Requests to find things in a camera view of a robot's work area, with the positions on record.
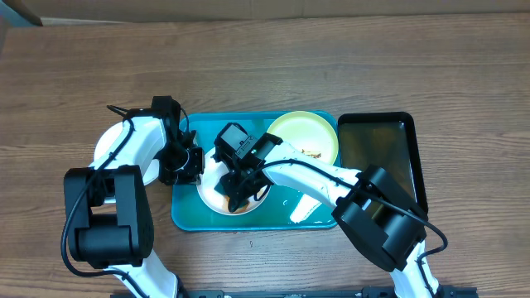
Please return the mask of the green yellow sponge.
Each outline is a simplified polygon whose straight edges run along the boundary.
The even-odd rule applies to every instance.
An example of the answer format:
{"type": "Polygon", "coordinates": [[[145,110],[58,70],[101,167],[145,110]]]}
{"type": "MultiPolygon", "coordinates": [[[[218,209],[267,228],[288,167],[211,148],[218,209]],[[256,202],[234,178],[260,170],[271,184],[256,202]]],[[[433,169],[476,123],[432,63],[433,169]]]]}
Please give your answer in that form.
{"type": "Polygon", "coordinates": [[[248,205],[248,199],[243,197],[243,193],[239,190],[237,185],[223,186],[219,182],[214,190],[225,197],[227,203],[227,210],[232,214],[245,208],[248,205]]]}

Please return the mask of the white plate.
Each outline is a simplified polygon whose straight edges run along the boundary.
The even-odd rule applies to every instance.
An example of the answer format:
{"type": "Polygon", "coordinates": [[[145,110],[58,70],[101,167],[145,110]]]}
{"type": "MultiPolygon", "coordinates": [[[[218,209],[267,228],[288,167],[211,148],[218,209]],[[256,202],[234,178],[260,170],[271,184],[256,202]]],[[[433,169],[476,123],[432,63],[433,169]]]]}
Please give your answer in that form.
{"type": "MultiPolygon", "coordinates": [[[[94,161],[97,161],[101,158],[104,153],[111,147],[113,141],[119,136],[123,130],[123,125],[121,123],[115,123],[111,128],[109,128],[98,140],[94,149],[94,161]]],[[[144,185],[151,184],[154,180],[158,178],[159,175],[159,160],[151,160],[148,168],[142,174],[144,185]]]]}
{"type": "Polygon", "coordinates": [[[205,154],[205,169],[197,186],[197,192],[202,201],[218,214],[235,216],[247,214],[256,209],[267,198],[270,186],[260,189],[256,195],[248,197],[247,202],[235,212],[229,212],[229,197],[221,193],[220,178],[229,173],[223,162],[214,159],[215,149],[210,149],[205,154]]]}

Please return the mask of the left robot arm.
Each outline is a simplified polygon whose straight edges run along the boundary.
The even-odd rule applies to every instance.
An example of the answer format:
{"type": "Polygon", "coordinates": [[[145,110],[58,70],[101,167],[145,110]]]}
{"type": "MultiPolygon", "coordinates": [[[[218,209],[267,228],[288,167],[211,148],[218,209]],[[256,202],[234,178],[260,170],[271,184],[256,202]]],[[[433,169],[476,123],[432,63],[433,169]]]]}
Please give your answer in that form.
{"type": "Polygon", "coordinates": [[[154,97],[150,108],[109,110],[122,117],[121,132],[99,159],[64,176],[63,263],[76,276],[115,276],[136,297],[186,297],[154,252],[143,177],[156,161],[164,185],[198,185],[204,151],[195,132],[180,130],[184,110],[171,96],[154,97]]]}

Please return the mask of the white plate front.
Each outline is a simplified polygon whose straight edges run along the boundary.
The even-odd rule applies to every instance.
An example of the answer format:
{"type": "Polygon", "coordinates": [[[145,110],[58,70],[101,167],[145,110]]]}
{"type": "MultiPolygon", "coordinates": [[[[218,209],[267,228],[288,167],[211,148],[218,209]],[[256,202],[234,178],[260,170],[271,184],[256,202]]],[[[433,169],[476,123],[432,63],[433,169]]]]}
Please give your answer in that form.
{"type": "MultiPolygon", "coordinates": [[[[97,161],[101,158],[104,153],[111,147],[113,141],[119,136],[123,130],[123,125],[121,123],[115,123],[111,128],[109,128],[98,140],[94,149],[94,161],[97,161]]],[[[151,160],[148,168],[142,174],[144,185],[151,184],[154,180],[158,178],[159,175],[159,160],[151,160]]]]}

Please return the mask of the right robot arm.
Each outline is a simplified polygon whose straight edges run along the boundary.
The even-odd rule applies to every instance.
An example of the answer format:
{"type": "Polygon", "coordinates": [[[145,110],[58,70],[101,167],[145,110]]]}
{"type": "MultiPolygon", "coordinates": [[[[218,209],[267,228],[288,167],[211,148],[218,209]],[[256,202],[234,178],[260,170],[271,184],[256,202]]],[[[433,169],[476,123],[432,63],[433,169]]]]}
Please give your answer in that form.
{"type": "Polygon", "coordinates": [[[426,231],[438,229],[382,167],[360,171],[329,165],[278,136],[252,136],[238,123],[228,123],[215,138],[213,158],[229,170],[218,183],[229,197],[229,212],[257,198],[266,186],[297,190],[331,208],[335,222],[357,251],[389,272],[396,296],[440,295],[425,244],[426,231]]]}

